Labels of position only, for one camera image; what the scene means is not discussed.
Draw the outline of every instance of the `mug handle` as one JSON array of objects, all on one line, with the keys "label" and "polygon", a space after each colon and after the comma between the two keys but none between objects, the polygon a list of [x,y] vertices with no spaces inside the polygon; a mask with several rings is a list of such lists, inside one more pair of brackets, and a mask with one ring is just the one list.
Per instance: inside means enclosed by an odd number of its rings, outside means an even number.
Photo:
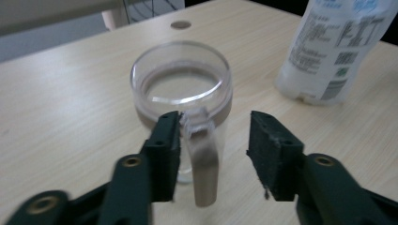
[{"label": "mug handle", "polygon": [[217,199],[220,168],[216,126],[206,108],[186,110],[180,124],[191,158],[195,203],[198,207],[210,206]]}]

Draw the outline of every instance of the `wood grain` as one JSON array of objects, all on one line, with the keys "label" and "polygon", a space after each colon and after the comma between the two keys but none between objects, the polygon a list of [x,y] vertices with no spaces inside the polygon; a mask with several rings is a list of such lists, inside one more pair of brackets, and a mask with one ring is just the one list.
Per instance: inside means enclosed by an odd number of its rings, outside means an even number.
[{"label": "wood grain", "polygon": [[[358,182],[398,201],[398,48],[378,43],[344,104],[315,107],[273,83],[300,17],[248,1],[219,0],[0,64],[0,223],[30,196],[76,198],[110,179],[118,158],[147,137],[130,90],[145,50],[196,40],[228,60],[234,100],[219,199],[194,206],[191,186],[155,203],[155,224],[299,224],[293,202],[265,201],[248,148],[250,111],[273,114],[305,144],[343,162]],[[170,24],[189,21],[175,30]]]}]

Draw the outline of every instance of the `plastic bottle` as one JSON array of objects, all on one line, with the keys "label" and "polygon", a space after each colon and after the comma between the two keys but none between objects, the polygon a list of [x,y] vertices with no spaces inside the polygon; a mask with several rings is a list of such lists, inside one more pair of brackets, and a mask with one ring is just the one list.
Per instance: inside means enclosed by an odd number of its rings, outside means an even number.
[{"label": "plastic bottle", "polygon": [[276,87],[310,104],[344,101],[397,11],[397,0],[310,0]]}]

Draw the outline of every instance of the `clear plastic cup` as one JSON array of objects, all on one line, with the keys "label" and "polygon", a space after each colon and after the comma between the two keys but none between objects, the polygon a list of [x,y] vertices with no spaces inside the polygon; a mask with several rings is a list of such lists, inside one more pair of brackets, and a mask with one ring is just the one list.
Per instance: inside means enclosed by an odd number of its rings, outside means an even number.
[{"label": "clear plastic cup", "polygon": [[148,128],[162,114],[181,113],[178,181],[189,183],[193,176],[196,204],[214,203],[233,93],[225,58],[202,43],[165,43],[136,60],[131,86],[136,110]]}]

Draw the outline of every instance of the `glass mug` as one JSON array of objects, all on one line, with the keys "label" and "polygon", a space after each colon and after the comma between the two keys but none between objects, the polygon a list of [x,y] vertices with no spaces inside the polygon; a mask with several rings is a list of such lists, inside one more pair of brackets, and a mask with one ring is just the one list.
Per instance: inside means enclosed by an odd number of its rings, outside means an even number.
[{"label": "glass mug", "polygon": [[233,93],[227,61],[205,44],[175,41],[144,52],[130,78],[136,111],[148,128],[162,114],[180,112],[178,182],[193,179],[196,205],[213,204]]}]

